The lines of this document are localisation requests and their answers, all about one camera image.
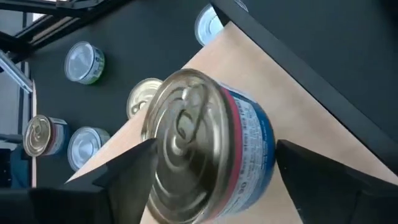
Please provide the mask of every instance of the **can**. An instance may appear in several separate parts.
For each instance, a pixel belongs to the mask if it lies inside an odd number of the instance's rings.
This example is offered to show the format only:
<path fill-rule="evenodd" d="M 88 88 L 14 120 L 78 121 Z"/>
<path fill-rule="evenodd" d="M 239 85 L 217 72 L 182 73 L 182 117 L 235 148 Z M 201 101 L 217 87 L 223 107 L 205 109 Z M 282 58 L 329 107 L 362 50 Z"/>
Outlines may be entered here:
<path fill-rule="evenodd" d="M 66 148 L 68 140 L 69 128 L 64 120 L 37 115 L 27 125 L 24 149 L 33 157 L 54 155 Z"/>
<path fill-rule="evenodd" d="M 75 44 L 65 59 L 65 74 L 73 82 L 89 85 L 103 73 L 105 56 L 100 49 L 88 42 Z"/>
<path fill-rule="evenodd" d="M 236 4 L 248 12 L 246 5 L 235 0 Z M 199 13 L 195 21 L 195 37 L 202 46 L 211 42 L 217 34 L 224 28 L 211 4 L 207 4 Z"/>
<path fill-rule="evenodd" d="M 238 213 L 266 190 L 275 164 L 267 115 L 244 93 L 180 70 L 152 99 L 142 138 L 157 138 L 148 208 L 160 223 L 200 223 Z"/>
<path fill-rule="evenodd" d="M 129 119 L 154 97 L 161 84 L 162 80 L 146 78 L 131 90 L 126 106 L 127 117 Z"/>
<path fill-rule="evenodd" d="M 69 141 L 68 161 L 74 171 L 78 171 L 111 138 L 103 129 L 79 128 Z"/>

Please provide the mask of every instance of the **pull tab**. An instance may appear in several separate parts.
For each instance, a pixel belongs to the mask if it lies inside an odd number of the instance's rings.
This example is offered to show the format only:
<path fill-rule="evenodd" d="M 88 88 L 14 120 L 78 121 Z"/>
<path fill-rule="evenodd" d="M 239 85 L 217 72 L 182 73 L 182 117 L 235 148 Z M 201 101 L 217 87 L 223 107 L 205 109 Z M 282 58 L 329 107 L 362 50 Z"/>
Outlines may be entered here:
<path fill-rule="evenodd" d="M 134 106 L 131 107 L 131 112 L 133 114 L 136 114 L 146 103 L 147 103 L 146 100 L 142 100 L 142 101 L 138 102 L 137 104 L 135 104 Z"/>
<path fill-rule="evenodd" d="M 33 132 L 33 137 L 35 138 L 36 141 L 38 141 L 42 134 L 42 125 L 40 123 L 34 123 L 32 125 L 32 132 Z"/>
<path fill-rule="evenodd" d="M 208 89 L 204 84 L 190 86 L 182 93 L 184 105 L 176 117 L 176 144 L 183 147 L 195 139 L 208 102 Z"/>

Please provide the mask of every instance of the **black surface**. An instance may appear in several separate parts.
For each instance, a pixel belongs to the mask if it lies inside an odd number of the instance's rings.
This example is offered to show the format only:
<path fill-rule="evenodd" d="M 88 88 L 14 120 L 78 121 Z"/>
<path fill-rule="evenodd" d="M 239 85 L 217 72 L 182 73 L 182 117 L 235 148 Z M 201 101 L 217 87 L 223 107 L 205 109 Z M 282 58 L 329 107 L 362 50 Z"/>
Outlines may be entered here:
<path fill-rule="evenodd" d="M 398 21 L 385 0 L 245 2 L 256 20 L 398 141 Z"/>
<path fill-rule="evenodd" d="M 155 179 L 156 145 L 148 139 L 58 187 L 0 189 L 0 219 L 7 224 L 140 223 Z"/>
<path fill-rule="evenodd" d="M 10 149 L 0 149 L 0 188 L 11 187 Z"/>
<path fill-rule="evenodd" d="M 21 144 L 11 152 L 11 189 L 26 189 L 32 185 L 31 157 L 25 158 L 25 150 Z"/>
<path fill-rule="evenodd" d="M 44 15 L 38 18 L 36 21 L 33 21 L 31 24 L 29 24 L 29 26 L 24 26 L 24 28 L 15 35 L 15 37 L 21 40 L 31 41 L 33 36 L 42 32 L 47 27 L 54 25 L 60 19 L 61 17 Z"/>
<path fill-rule="evenodd" d="M 398 142 L 392 137 L 398 130 L 392 112 L 398 81 L 397 29 L 385 1 L 389 0 L 356 2 L 360 15 L 353 21 L 349 12 L 355 14 L 357 8 L 352 2 L 313 6 L 307 0 L 246 0 L 248 14 L 232 0 L 212 0 L 223 18 L 232 20 L 398 174 Z M 349 22 L 341 24 L 342 18 Z"/>
<path fill-rule="evenodd" d="M 290 197 L 306 224 L 396 223 L 398 186 L 286 140 L 276 158 Z"/>
<path fill-rule="evenodd" d="M 37 113 L 64 119 L 72 131 L 91 126 L 114 134 L 126 121 L 129 92 L 144 78 L 164 80 L 201 48 L 194 24 L 207 1 L 134 1 L 117 12 L 36 52 L 29 60 L 37 89 Z M 67 80 L 64 60 L 78 41 L 105 53 L 94 85 Z M 66 153 L 37 159 L 37 185 L 64 183 L 73 174 Z"/>

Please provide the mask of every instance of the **white label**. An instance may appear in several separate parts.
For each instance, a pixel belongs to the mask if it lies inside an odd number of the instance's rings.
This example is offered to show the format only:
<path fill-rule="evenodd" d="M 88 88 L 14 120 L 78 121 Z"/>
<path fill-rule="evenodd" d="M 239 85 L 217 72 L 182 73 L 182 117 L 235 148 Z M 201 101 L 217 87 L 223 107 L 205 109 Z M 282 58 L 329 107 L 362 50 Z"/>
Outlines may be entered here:
<path fill-rule="evenodd" d="M 67 124 L 64 120 L 58 118 L 49 118 L 49 120 L 54 124 Z"/>
<path fill-rule="evenodd" d="M 50 147 L 47 155 L 55 154 L 59 150 L 61 150 L 62 143 L 65 140 L 64 126 L 62 126 L 61 124 L 55 124 L 54 128 L 55 128 L 55 139 L 54 139 L 53 145 Z"/>
<path fill-rule="evenodd" d="M 235 97 L 234 100 L 238 106 L 242 124 L 242 163 L 234 192 L 220 216 L 238 212 L 253 194 L 257 183 L 264 175 L 261 169 L 264 149 L 259 118 L 250 103 Z"/>

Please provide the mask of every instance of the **red stripe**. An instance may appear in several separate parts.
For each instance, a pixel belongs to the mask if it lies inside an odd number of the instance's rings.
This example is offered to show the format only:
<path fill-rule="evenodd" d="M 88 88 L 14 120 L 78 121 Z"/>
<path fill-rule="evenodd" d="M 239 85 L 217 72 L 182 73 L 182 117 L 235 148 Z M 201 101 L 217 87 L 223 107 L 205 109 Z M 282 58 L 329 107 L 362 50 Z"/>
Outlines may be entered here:
<path fill-rule="evenodd" d="M 214 212 L 210 215 L 209 219 L 214 219 L 216 218 L 220 212 L 223 211 L 225 208 L 226 204 L 228 203 L 229 199 L 231 198 L 236 183 L 238 182 L 238 177 L 239 177 L 239 171 L 241 169 L 241 164 L 242 164 L 242 124 L 241 120 L 239 118 L 239 111 L 238 111 L 238 106 L 236 106 L 235 100 L 229 93 L 229 90 L 222 88 L 222 91 L 224 92 L 224 95 L 227 98 L 227 101 L 229 103 L 229 107 L 231 108 L 232 111 L 232 119 L 234 123 L 234 148 L 235 152 L 234 153 L 234 165 L 232 168 L 231 172 L 231 178 L 229 178 L 228 181 L 228 188 L 227 191 L 224 195 L 224 198 L 222 201 L 218 204 L 217 208 L 214 210 Z"/>

